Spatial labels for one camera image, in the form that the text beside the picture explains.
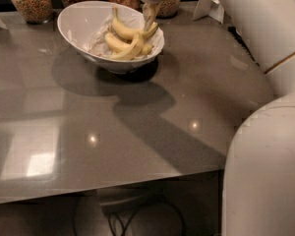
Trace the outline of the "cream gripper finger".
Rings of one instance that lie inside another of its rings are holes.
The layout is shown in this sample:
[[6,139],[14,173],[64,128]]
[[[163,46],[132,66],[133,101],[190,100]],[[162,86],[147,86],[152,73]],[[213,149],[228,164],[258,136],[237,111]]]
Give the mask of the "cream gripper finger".
[[143,6],[143,15],[145,19],[144,31],[148,31],[153,24],[160,8],[159,3],[145,3]]

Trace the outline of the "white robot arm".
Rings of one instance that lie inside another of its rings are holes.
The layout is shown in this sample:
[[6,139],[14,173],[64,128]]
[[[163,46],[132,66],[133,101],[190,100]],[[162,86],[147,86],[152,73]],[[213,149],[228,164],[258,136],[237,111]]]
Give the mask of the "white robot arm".
[[295,236],[295,0],[216,1],[277,98],[252,114],[231,143],[224,170],[221,236]]

